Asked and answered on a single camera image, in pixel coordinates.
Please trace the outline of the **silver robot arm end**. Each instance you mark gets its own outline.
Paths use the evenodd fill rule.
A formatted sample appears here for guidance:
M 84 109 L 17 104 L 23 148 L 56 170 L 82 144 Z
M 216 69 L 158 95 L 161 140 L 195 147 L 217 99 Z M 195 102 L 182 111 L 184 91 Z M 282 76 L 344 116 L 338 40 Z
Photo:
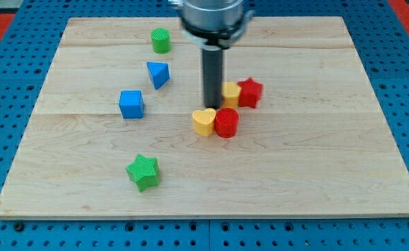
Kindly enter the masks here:
M 245 34 L 255 11 L 244 0 L 168 0 L 179 11 L 183 34 L 203 50 L 231 48 Z

